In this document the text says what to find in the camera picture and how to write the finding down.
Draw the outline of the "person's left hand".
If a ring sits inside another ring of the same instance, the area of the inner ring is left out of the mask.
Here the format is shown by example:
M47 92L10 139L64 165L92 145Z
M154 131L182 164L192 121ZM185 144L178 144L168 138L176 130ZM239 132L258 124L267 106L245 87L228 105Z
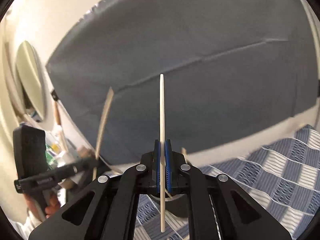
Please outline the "person's left hand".
M49 205L45 208L44 212L40 210L38 211L34 199L28 196L27 194L23 195L26 201L26 205L31 213L37 218L39 221L44 221L43 217L49 218L51 215L56 213L56 211L61 207L61 204L57 198L57 195L52 192L49 199Z

